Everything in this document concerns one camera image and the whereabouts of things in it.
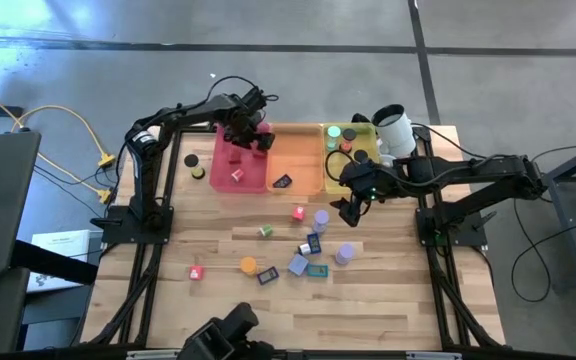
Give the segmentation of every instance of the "white paper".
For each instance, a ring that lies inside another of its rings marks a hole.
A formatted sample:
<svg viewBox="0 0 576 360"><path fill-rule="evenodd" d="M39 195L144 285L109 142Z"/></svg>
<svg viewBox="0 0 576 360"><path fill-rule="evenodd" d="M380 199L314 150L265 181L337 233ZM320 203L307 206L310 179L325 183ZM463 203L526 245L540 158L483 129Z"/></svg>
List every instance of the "white paper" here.
<svg viewBox="0 0 576 360"><path fill-rule="evenodd" d="M35 234L32 236L32 244L57 254L73 256L88 252L89 239L90 230L66 231L50 234ZM73 259L86 262L88 261L88 255L75 256ZM26 292L32 293L77 286L81 286L81 284L33 272L30 273L30 280L28 280Z"/></svg>

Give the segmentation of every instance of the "white cylinder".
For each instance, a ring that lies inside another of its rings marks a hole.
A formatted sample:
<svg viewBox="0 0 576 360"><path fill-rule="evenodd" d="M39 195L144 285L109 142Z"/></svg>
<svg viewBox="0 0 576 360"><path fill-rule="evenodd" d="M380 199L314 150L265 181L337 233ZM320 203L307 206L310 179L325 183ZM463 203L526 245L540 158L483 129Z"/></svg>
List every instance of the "white cylinder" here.
<svg viewBox="0 0 576 360"><path fill-rule="evenodd" d="M372 117L372 124L382 142L380 153L404 158L415 150L417 143L403 106L388 105L379 109Z"/></svg>

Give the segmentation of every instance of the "small cylinder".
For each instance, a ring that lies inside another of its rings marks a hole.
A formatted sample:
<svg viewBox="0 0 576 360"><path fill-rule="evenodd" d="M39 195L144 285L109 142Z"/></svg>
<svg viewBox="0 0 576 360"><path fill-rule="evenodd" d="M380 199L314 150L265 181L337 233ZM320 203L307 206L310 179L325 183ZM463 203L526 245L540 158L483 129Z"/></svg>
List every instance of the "small cylinder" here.
<svg viewBox="0 0 576 360"><path fill-rule="evenodd" d="M349 153L352 151L352 142L357 138L357 132L353 129L346 129L342 133L342 142L339 145L341 151Z"/></svg>
<svg viewBox="0 0 576 360"><path fill-rule="evenodd" d="M263 237L270 236L272 234L272 226L264 225L264 226L260 227L259 228L259 234L261 234L261 236L263 236Z"/></svg>
<svg viewBox="0 0 576 360"><path fill-rule="evenodd" d="M335 150L337 148L337 139L341 135L341 129L339 126L331 126L328 128L328 137L326 138L326 148L328 151Z"/></svg>
<svg viewBox="0 0 576 360"><path fill-rule="evenodd" d="M312 251L310 250L310 245L308 243L299 245L299 247L297 248L297 252L300 255L309 255Z"/></svg>
<svg viewBox="0 0 576 360"><path fill-rule="evenodd" d="M245 258L241 259L239 263L239 268L244 274L249 276L257 275L257 260L254 257L246 256Z"/></svg>
<svg viewBox="0 0 576 360"><path fill-rule="evenodd" d="M232 177L233 180L235 180L235 182L240 182L241 178L244 177L244 171L241 169L237 169L235 170L234 173L230 174L230 176Z"/></svg>
<svg viewBox="0 0 576 360"><path fill-rule="evenodd" d="M315 213L315 223L312 225L312 229L321 234L326 231L328 227L328 221L330 221L330 216L326 210L319 210Z"/></svg>
<svg viewBox="0 0 576 360"><path fill-rule="evenodd" d="M190 174L197 180L206 175L206 170L199 166L199 158L195 154L187 155L184 158L184 165L190 168Z"/></svg>
<svg viewBox="0 0 576 360"><path fill-rule="evenodd" d="M337 255L335 256L335 261L339 265L346 265L352 260L353 256L355 256L355 249L350 244L343 244L337 251Z"/></svg>

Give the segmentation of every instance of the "black puck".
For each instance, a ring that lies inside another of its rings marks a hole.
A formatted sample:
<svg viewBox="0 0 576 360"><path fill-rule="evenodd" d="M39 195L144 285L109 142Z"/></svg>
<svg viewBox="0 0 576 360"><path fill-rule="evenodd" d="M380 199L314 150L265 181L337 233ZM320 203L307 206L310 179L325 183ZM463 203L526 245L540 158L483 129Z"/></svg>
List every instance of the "black puck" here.
<svg viewBox="0 0 576 360"><path fill-rule="evenodd" d="M355 161L362 163L366 159L368 159L368 153L365 150L357 150L355 151Z"/></svg>
<svg viewBox="0 0 576 360"><path fill-rule="evenodd" d="M343 136L346 141L353 141L357 138L357 132L353 129L346 129L341 133L341 136Z"/></svg>
<svg viewBox="0 0 576 360"><path fill-rule="evenodd" d="M184 164L188 167L195 167L199 164L199 158L195 154L186 155L184 158Z"/></svg>

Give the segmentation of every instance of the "pink plastic container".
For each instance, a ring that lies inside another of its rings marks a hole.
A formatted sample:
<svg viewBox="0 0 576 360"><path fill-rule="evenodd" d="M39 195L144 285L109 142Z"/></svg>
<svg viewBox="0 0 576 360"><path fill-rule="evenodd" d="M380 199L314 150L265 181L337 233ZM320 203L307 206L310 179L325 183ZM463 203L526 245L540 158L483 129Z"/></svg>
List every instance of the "pink plastic container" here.
<svg viewBox="0 0 576 360"><path fill-rule="evenodd" d="M232 151L239 151L239 156L232 156ZM232 163L232 158L238 158L238 163ZM217 127L215 150L210 171L210 186L223 193L260 194L266 192L266 169L268 156L260 156L254 150L248 150L224 141L224 129ZM232 173L241 169L244 174L236 182Z"/></svg>

